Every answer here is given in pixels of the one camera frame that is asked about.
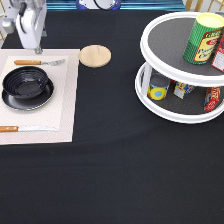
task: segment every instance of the green can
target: green can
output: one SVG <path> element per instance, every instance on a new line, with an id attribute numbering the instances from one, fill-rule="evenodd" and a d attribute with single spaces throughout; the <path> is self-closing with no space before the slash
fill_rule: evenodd
<path id="1" fill-rule="evenodd" d="M 205 64 L 222 33 L 224 18 L 215 13 L 197 16 L 191 31 L 184 59 L 191 64 Z"/>

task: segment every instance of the kitchen utensil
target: kitchen utensil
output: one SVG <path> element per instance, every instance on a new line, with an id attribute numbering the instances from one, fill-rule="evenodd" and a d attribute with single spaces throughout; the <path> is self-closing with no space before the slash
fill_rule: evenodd
<path id="1" fill-rule="evenodd" d="M 48 83 L 44 91 L 36 97 L 29 99 L 15 98 L 3 90 L 2 100 L 8 107 L 15 110 L 33 110 L 47 103 L 50 100 L 53 91 L 54 85 L 52 81 L 48 79 Z"/>
<path id="2" fill-rule="evenodd" d="M 90 45 L 80 51 L 79 60 L 88 67 L 102 67 L 111 60 L 111 52 L 104 46 Z"/>
<path id="3" fill-rule="evenodd" d="M 51 65 L 57 66 L 65 62 L 65 59 L 52 61 L 52 62 L 42 62 L 42 61 L 33 61 L 33 60 L 16 60 L 14 63 L 16 65 Z"/>
<path id="4" fill-rule="evenodd" d="M 18 131 L 57 131 L 56 128 L 44 126 L 0 126 L 0 132 L 18 132 Z"/>
<path id="5" fill-rule="evenodd" d="M 15 98 L 32 98 L 39 95 L 48 83 L 47 73 L 34 66 L 25 66 L 9 72 L 3 80 L 4 90 Z"/>

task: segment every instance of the wooden coaster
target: wooden coaster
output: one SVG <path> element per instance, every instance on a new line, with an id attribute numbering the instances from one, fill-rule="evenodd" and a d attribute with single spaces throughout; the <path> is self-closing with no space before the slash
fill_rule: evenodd
<path id="1" fill-rule="evenodd" d="M 82 64 L 97 68 L 106 65 L 111 59 L 111 52 L 104 46 L 90 45 L 84 47 L 79 53 Z"/>

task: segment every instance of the white rotating shelf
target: white rotating shelf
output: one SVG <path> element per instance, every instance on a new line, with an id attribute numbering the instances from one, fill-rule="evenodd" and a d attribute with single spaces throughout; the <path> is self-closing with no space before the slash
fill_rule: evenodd
<path id="1" fill-rule="evenodd" d="M 178 12 L 160 16 L 147 25 L 140 43 L 146 63 L 139 69 L 135 80 L 137 95 L 141 102 L 155 114 L 180 123 L 206 122 L 224 111 L 224 91 L 222 88 L 223 93 L 221 93 L 217 107 L 212 112 L 203 110 L 206 90 L 203 87 L 224 85 L 223 73 L 211 66 L 214 56 L 211 56 L 210 60 L 204 65 L 192 65 L 183 59 L 184 49 L 191 29 L 195 18 L 199 14 L 195 12 Z M 197 87 L 199 90 L 196 88 L 183 100 L 174 96 L 173 93 L 169 93 L 169 91 L 166 98 L 160 102 L 151 100 L 147 97 L 147 91 L 152 68 L 176 81 L 201 87 Z M 187 102 L 188 106 L 186 113 L 181 109 L 184 107 L 183 103 L 185 102 Z M 174 106 L 180 105 L 173 110 L 171 108 L 172 103 L 174 103 Z"/>

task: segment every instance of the black plate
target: black plate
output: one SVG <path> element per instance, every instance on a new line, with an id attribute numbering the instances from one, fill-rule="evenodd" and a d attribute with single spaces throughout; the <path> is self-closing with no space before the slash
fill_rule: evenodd
<path id="1" fill-rule="evenodd" d="M 38 67 L 24 66 L 9 72 L 3 89 L 16 98 L 28 99 L 42 93 L 48 83 L 47 73 Z"/>
<path id="2" fill-rule="evenodd" d="M 43 106 L 52 96 L 54 91 L 54 85 L 50 79 L 44 89 L 44 91 L 30 99 L 19 99 L 9 95 L 5 90 L 2 92 L 2 100 L 4 103 L 16 110 L 33 110 Z"/>

